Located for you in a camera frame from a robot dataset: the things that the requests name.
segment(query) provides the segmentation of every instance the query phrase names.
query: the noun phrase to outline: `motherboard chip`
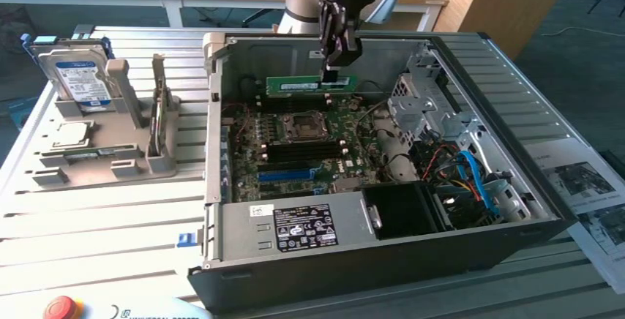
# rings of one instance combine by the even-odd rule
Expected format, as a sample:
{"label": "motherboard chip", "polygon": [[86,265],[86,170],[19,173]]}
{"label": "motherboard chip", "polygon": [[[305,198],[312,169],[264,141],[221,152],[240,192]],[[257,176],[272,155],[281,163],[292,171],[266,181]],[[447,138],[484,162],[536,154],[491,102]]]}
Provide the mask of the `motherboard chip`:
{"label": "motherboard chip", "polygon": [[321,112],[285,115],[282,122],[289,142],[320,141],[329,137],[326,117]]}

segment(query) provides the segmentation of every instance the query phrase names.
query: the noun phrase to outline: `floor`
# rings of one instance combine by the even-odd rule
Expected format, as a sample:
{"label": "floor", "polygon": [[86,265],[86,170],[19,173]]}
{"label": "floor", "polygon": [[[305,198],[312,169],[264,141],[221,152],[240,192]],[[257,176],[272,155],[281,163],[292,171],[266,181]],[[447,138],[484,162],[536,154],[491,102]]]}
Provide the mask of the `floor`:
{"label": "floor", "polygon": [[[516,60],[528,78],[579,129],[597,150],[611,149],[625,160],[625,38],[572,30],[557,37],[541,36],[567,26],[623,33],[625,18],[618,14],[624,0],[604,0],[587,14],[593,0],[559,0],[524,52]],[[167,26],[163,8],[110,6],[27,5],[39,34],[71,36],[75,25]],[[241,27],[256,10],[183,9],[183,22],[193,27]],[[212,20],[201,21],[209,16]],[[250,24],[272,27],[280,22],[274,11]],[[0,48],[0,162],[5,162],[18,130],[9,119],[11,99],[38,96],[45,77],[26,55]]]}

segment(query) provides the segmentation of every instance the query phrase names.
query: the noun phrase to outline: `red emergency stop button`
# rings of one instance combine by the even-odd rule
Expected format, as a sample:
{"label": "red emergency stop button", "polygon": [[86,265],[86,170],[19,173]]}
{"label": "red emergency stop button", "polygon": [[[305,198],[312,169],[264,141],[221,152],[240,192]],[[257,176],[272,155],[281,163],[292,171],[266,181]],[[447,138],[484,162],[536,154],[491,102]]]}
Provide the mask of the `red emergency stop button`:
{"label": "red emergency stop button", "polygon": [[57,297],[43,313],[45,319],[71,319],[77,313],[77,302],[67,296]]}

